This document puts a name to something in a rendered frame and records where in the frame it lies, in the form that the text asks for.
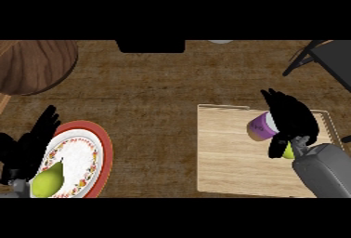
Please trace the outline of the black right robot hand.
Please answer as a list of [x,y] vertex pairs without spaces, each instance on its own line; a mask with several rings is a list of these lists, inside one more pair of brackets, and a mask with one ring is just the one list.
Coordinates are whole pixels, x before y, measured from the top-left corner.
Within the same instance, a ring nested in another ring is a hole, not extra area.
[[261,93],[279,129],[279,133],[273,136],[270,142],[269,157],[281,158],[288,142],[295,137],[309,137],[307,146],[316,143],[320,128],[313,112],[295,97],[273,88],[261,90]]

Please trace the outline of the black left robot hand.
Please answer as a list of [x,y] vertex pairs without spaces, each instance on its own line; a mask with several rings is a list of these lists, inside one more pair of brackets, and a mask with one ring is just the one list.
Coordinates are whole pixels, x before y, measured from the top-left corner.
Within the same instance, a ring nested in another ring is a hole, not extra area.
[[19,140],[0,132],[2,184],[11,185],[17,179],[30,181],[36,176],[59,125],[56,107],[49,105],[31,131],[22,135]]

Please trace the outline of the purple can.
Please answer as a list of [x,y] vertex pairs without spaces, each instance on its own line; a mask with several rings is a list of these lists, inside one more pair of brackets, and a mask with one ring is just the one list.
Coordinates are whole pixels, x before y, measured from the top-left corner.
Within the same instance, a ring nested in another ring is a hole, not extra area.
[[272,139],[279,133],[273,116],[270,112],[264,112],[247,124],[247,134],[255,141]]

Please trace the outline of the pale wooden tray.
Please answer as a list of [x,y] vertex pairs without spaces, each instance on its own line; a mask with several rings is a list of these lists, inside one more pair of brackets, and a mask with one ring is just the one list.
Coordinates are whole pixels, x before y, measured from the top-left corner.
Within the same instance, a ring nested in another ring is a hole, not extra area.
[[311,198],[292,161],[269,158],[270,141],[248,136],[247,124],[263,113],[247,106],[198,106],[198,190]]

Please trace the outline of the green pear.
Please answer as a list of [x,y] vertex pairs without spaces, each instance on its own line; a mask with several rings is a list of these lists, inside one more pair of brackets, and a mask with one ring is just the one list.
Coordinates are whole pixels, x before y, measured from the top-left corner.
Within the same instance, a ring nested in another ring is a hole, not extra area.
[[59,161],[36,175],[31,182],[33,195],[37,198],[49,198],[59,192],[64,183],[64,161]]

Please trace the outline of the red-rimmed floral plate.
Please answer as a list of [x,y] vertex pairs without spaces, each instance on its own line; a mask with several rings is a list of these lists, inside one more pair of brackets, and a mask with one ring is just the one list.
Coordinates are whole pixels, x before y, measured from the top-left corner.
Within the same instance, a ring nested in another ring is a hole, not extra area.
[[98,197],[112,168],[112,142],[105,129],[90,121],[62,124],[49,142],[39,173],[58,163],[64,185],[50,198]]

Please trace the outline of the round brown wooden board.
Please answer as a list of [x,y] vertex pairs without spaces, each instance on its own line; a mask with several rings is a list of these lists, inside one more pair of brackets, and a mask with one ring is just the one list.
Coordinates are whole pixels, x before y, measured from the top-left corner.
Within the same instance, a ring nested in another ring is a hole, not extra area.
[[77,61],[74,40],[0,40],[0,93],[48,91],[68,78]]

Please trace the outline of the black appliance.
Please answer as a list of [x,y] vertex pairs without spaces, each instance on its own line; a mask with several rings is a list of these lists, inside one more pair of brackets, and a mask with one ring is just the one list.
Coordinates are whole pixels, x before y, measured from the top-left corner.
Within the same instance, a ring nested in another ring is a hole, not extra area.
[[124,53],[183,53],[185,40],[170,41],[132,41],[118,40],[117,45]]

